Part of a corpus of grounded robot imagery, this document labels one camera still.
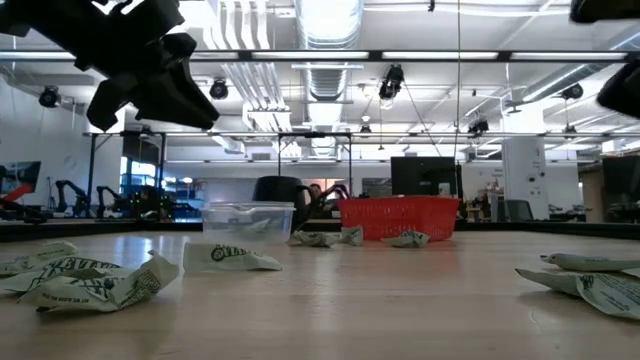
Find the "black table edge rail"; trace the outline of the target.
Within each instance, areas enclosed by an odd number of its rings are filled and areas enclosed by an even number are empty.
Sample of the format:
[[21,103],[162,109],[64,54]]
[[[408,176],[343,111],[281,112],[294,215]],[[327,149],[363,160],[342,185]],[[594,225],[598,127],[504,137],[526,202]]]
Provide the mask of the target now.
[[[48,222],[34,225],[22,222],[0,222],[0,243],[143,231],[200,232],[202,229],[201,223],[93,222],[71,220],[69,222]],[[539,232],[640,240],[640,224],[548,221],[506,223],[458,222],[454,230],[456,232]]]

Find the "clear plastic food container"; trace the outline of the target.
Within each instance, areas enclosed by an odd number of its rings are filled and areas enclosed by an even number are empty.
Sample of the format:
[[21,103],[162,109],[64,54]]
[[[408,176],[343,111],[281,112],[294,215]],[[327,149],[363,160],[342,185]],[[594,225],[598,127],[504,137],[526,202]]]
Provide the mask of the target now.
[[[272,245],[285,243],[291,233],[294,206],[286,202],[216,202],[202,211],[205,238],[217,243],[237,246]],[[271,228],[264,233],[239,233],[238,224],[246,224],[270,217]]]

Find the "black metal stand frame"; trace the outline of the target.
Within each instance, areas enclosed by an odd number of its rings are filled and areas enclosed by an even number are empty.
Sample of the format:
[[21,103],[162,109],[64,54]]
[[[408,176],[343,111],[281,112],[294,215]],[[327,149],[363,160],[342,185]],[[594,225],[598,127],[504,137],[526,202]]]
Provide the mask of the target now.
[[98,149],[98,146],[96,145],[97,139],[99,137],[105,137],[105,140],[100,143],[100,145],[104,145],[108,140],[110,140],[113,137],[138,138],[138,139],[141,139],[142,137],[151,137],[151,136],[159,137],[161,139],[161,146],[160,146],[158,164],[157,164],[154,181],[155,181],[156,187],[158,189],[161,189],[162,188],[161,179],[164,175],[164,163],[166,159],[165,152],[166,152],[166,145],[167,145],[167,135],[168,135],[167,132],[155,132],[150,130],[141,130],[141,131],[123,130],[117,133],[106,133],[106,132],[84,133],[84,136],[88,136],[91,139],[90,160],[89,160],[89,168],[88,168],[88,185],[87,185],[86,202],[85,202],[85,209],[84,209],[86,219],[91,218],[91,201],[92,201],[92,191],[94,189],[93,180],[94,180],[95,158],[96,158],[96,151]]

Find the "black mug green inside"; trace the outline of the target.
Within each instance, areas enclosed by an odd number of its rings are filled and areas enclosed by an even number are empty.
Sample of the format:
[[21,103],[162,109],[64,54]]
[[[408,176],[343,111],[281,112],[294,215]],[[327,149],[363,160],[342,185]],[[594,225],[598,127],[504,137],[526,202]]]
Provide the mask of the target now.
[[318,204],[319,195],[298,178],[264,176],[257,179],[252,200],[292,203],[291,232],[294,232],[309,219],[312,209]]

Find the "dark wall screen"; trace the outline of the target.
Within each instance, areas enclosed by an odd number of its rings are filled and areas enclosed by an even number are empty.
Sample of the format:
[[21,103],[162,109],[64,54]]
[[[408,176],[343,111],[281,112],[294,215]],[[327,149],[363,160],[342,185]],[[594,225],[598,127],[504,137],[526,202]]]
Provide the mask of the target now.
[[27,193],[33,193],[40,169],[40,161],[0,163],[0,194],[8,195],[23,186],[27,187]]

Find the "white square column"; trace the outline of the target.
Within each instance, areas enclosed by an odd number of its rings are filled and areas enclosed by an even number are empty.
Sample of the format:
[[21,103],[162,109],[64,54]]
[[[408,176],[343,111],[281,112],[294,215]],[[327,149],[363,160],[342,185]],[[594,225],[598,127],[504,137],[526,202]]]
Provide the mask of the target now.
[[538,137],[507,138],[502,144],[504,195],[527,201],[534,220],[549,218],[544,142]]

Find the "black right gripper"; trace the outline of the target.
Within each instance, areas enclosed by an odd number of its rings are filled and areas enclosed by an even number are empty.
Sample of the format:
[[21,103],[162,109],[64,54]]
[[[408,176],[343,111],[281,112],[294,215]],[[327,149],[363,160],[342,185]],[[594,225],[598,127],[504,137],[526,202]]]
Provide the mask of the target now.
[[640,119],[640,60],[619,69],[599,91],[597,102],[609,110]]

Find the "black overhead light beam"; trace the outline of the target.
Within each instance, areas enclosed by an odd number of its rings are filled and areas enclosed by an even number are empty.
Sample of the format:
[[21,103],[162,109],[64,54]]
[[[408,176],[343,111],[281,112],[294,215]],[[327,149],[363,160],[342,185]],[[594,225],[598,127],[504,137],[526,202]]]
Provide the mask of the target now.
[[346,50],[197,50],[193,62],[460,62],[604,63],[640,60],[635,51],[346,51]]

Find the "silver ceiling air duct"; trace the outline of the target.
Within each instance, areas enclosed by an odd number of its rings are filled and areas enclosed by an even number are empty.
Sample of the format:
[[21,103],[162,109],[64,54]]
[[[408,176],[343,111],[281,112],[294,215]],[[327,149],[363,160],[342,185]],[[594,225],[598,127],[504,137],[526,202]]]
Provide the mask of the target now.
[[[350,50],[356,47],[364,0],[295,0],[300,47],[305,50]],[[311,69],[305,77],[310,96],[336,101],[347,84],[346,69]]]

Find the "red plastic slotted basket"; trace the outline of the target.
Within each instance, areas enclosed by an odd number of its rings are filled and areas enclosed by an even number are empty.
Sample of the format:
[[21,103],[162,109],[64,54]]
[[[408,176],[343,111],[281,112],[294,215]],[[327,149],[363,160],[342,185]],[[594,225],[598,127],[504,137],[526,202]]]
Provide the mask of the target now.
[[363,239],[379,241],[417,231],[430,241],[449,239],[457,219],[460,200],[439,196],[352,198],[338,202],[344,227],[361,227]]

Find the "silver horizontal rail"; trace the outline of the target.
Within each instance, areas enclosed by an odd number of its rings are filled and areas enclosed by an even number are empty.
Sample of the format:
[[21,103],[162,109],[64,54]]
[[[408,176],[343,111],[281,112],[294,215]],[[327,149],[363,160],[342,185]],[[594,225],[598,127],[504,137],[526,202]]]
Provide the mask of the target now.
[[454,132],[167,132],[166,137],[238,137],[238,138],[275,138],[275,137],[303,137],[303,138],[322,138],[322,137],[358,137],[358,138],[515,138],[515,137],[538,137],[538,138],[639,138],[640,132],[543,132],[543,133],[514,133],[514,132],[484,132],[484,133],[454,133]]

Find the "person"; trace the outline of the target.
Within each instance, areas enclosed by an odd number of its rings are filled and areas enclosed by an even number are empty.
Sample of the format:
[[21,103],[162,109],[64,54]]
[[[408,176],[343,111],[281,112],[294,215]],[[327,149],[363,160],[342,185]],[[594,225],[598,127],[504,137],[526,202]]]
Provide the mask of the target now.
[[322,188],[312,183],[310,186],[311,200],[308,206],[308,215],[310,218],[321,218],[325,208],[325,197],[323,196]]

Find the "black computer monitor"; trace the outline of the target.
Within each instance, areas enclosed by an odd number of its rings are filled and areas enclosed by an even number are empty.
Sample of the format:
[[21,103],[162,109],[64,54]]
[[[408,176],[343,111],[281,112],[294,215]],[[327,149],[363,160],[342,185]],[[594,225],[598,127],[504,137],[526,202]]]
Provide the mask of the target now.
[[438,184],[448,182],[450,197],[459,197],[458,169],[453,157],[392,157],[393,195],[440,196]]

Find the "green-printed paper wrapper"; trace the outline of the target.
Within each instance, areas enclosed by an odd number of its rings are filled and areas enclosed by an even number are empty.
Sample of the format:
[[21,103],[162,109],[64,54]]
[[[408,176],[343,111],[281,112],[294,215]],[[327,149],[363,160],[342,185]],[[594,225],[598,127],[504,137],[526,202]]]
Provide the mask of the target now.
[[398,248],[423,248],[429,240],[429,235],[413,230],[406,230],[397,237],[382,239],[385,244]]
[[37,312],[91,310],[114,312],[157,295],[179,275],[176,264],[150,251],[138,269],[86,268],[49,277],[22,295],[18,302]]
[[131,268],[109,262],[79,256],[64,256],[0,280],[0,289],[26,293],[55,277],[62,276],[71,278],[71,285],[105,295],[107,290],[133,272]]
[[363,228],[361,226],[342,227],[339,242],[355,247],[361,246],[363,243]]
[[60,257],[75,255],[78,248],[67,241],[49,242],[38,249],[7,262],[0,262],[0,276],[11,276],[35,269]]
[[337,233],[296,231],[292,234],[291,240],[296,244],[307,247],[330,248],[341,240],[341,235]]
[[640,279],[605,273],[552,273],[518,269],[524,279],[580,297],[602,313],[640,320]]
[[281,271],[276,259],[244,248],[207,243],[186,243],[183,250],[185,272]]
[[545,263],[570,271],[619,272],[640,268],[640,260],[613,260],[605,257],[589,257],[565,253],[541,255],[540,259]]
[[272,219],[270,217],[267,217],[251,223],[238,224],[234,228],[234,231],[239,233],[248,233],[248,234],[264,233],[270,230],[271,223],[272,223]]

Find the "red background object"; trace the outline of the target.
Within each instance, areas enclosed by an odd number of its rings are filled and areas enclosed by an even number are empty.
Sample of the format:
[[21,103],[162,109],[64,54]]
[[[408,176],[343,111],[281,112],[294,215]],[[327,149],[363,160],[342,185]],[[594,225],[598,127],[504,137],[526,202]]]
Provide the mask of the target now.
[[8,194],[1,196],[1,199],[15,202],[25,194],[31,193],[33,187],[30,184],[23,184],[10,191]]

